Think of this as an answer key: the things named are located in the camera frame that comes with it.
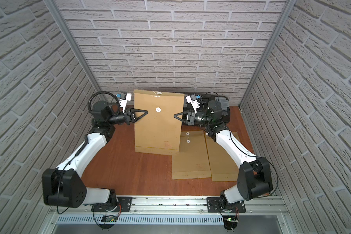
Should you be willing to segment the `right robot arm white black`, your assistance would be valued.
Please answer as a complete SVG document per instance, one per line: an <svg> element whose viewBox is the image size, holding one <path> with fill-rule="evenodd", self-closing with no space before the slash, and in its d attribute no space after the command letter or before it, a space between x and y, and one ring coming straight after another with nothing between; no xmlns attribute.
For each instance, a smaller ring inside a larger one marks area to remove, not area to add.
<svg viewBox="0 0 351 234"><path fill-rule="evenodd" d="M256 156L234 137L227 126L230 121L229 100L215 95L185 97L183 112L174 118L187 126L204 129L207 136L220 145L237 165L238 179L235 186L221 192L218 208L230 211L239 203L270 196L273 187L273 165L263 157Z"/></svg>

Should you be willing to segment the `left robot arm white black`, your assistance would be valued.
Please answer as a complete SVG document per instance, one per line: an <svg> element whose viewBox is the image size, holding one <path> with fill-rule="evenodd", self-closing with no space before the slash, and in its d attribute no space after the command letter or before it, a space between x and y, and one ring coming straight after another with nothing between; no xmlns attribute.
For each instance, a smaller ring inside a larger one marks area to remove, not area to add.
<svg viewBox="0 0 351 234"><path fill-rule="evenodd" d="M95 155L112 138L115 125L130 125L147 115L146 110L126 107L131 98L131 93L114 95L106 91L90 97L87 107L93 117L92 128L84 136L83 143L56 168L43 172L43 200L46 205L78 208L99 204L107 211L117 207L114 190L89 188L83 183L82 175Z"/></svg>

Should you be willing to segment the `brown kraft file bag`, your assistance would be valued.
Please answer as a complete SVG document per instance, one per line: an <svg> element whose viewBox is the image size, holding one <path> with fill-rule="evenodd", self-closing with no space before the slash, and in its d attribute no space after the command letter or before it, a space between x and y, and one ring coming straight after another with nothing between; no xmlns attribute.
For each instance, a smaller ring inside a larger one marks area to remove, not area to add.
<svg viewBox="0 0 351 234"><path fill-rule="evenodd" d="M182 113L184 94L160 91L134 91L134 107L148 114L134 124L135 151L175 155L179 151L182 122L174 118Z"/></svg>
<svg viewBox="0 0 351 234"><path fill-rule="evenodd" d="M172 156L172 179L210 178L211 176L204 132L181 132L179 151Z"/></svg>
<svg viewBox="0 0 351 234"><path fill-rule="evenodd" d="M239 168L230 155L213 139L205 135L213 182L237 181Z"/></svg>

